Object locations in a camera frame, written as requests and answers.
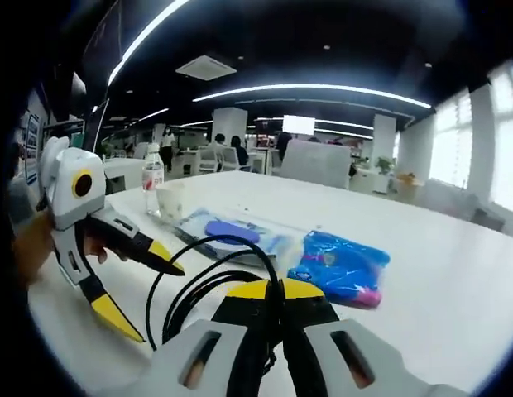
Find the person's left hand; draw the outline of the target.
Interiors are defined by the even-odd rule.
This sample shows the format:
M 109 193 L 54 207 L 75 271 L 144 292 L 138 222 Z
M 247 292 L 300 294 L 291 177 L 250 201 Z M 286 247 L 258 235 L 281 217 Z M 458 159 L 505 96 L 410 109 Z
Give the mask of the person's left hand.
M 40 268 L 54 250 L 51 231 L 53 222 L 47 210 L 40 211 L 31 223 L 24 227 L 12 243 L 13 254 L 21 284 L 28 287 L 33 284 Z M 103 240 L 84 232 L 84 254 L 96 256 L 99 264 L 103 264 L 108 254 Z

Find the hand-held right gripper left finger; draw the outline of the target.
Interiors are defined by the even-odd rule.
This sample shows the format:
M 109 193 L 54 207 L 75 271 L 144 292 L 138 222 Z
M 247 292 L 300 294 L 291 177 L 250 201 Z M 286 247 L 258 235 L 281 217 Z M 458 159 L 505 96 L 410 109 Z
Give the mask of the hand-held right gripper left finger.
M 210 320 L 198 320 L 154 355 L 177 396 L 257 396 L 280 339 L 282 282 L 239 285 Z

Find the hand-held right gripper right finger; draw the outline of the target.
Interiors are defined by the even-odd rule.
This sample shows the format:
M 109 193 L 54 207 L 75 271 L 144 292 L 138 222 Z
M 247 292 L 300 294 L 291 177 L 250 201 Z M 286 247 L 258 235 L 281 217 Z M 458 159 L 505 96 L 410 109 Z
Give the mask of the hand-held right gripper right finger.
M 298 396 L 408 396 L 401 354 L 352 320 L 341 320 L 322 291 L 282 282 L 282 346 Z

